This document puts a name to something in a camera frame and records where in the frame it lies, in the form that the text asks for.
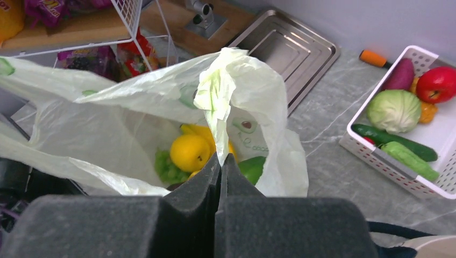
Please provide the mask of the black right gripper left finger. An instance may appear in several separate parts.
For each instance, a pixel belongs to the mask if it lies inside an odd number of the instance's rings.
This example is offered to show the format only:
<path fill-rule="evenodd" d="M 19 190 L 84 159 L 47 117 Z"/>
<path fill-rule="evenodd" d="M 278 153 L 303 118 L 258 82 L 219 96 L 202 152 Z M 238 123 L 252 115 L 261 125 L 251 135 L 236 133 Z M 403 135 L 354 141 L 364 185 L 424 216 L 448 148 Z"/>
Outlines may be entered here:
<path fill-rule="evenodd" d="M 212 257 L 218 159 L 165 196 L 45 195 L 1 257 Z"/>

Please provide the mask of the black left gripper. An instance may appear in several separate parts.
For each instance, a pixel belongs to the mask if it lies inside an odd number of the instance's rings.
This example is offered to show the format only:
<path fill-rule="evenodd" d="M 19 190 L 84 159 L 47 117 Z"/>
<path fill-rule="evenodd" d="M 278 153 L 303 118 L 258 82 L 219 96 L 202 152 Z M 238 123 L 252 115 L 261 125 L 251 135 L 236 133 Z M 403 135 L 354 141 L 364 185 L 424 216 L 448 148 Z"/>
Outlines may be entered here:
<path fill-rule="evenodd" d="M 44 195 L 85 195 L 74 181 L 42 173 L 24 163 L 1 158 L 1 230 L 11 232 L 17 219 Z"/>

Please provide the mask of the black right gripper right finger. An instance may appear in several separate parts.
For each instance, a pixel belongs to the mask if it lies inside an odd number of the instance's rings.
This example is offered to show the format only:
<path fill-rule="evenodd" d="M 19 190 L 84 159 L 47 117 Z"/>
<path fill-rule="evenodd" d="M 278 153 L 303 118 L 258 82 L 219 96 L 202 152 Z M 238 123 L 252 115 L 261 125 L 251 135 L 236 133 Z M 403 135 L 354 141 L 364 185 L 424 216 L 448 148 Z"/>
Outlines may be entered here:
<path fill-rule="evenodd" d="M 220 171 L 215 257 L 377 257 L 377 250 L 352 202 L 266 197 L 228 155 Z"/>

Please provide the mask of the green grapes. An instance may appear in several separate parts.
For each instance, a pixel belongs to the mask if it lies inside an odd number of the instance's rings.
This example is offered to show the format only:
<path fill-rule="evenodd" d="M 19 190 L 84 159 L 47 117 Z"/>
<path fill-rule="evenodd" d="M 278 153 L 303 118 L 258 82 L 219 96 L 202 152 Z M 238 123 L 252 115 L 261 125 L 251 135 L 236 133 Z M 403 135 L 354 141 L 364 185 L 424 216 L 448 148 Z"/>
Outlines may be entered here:
<path fill-rule="evenodd" d="M 163 183 L 185 182 L 190 174 L 179 169 L 171 160 L 169 151 L 158 149 L 155 152 L 154 169 Z"/>

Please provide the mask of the green bell pepper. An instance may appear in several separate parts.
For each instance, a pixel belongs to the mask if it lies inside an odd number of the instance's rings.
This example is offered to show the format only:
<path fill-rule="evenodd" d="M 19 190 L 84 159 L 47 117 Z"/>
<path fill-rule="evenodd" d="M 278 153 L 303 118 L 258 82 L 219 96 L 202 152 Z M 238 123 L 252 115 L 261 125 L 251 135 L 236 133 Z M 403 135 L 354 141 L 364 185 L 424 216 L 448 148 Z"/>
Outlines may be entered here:
<path fill-rule="evenodd" d="M 238 163 L 240 172 L 249 182 L 256 185 L 263 173 L 263 166 L 266 161 L 264 156 L 256 156 Z"/>

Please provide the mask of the yellow lemon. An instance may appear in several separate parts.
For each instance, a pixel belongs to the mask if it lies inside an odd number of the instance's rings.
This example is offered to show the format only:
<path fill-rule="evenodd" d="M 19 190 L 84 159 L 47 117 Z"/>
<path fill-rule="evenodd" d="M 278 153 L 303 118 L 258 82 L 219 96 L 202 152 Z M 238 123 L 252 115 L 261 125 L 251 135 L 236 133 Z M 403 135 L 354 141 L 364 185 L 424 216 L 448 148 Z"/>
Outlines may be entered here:
<path fill-rule="evenodd" d="M 210 146 L 206 140 L 194 134 L 177 137 L 170 148 L 173 164 L 186 173 L 201 170 L 210 158 Z"/>

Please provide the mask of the green avocado plastic bag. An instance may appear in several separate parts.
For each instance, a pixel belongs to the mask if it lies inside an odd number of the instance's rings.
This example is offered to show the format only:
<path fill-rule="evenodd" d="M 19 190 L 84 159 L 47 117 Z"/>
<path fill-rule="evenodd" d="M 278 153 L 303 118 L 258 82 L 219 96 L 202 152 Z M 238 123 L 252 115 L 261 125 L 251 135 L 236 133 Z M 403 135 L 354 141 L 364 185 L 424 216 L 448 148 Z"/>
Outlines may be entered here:
<path fill-rule="evenodd" d="M 165 195 L 154 169 L 182 124 L 209 127 L 216 159 L 228 143 L 238 160 L 264 156 L 256 188 L 266 196 L 305 197 L 306 154 L 287 128 L 280 74 L 246 50 L 223 48 L 120 83 L 95 73 L 1 57 L 1 89 L 36 108 L 25 139 L 1 125 L 1 157 L 121 195 Z"/>

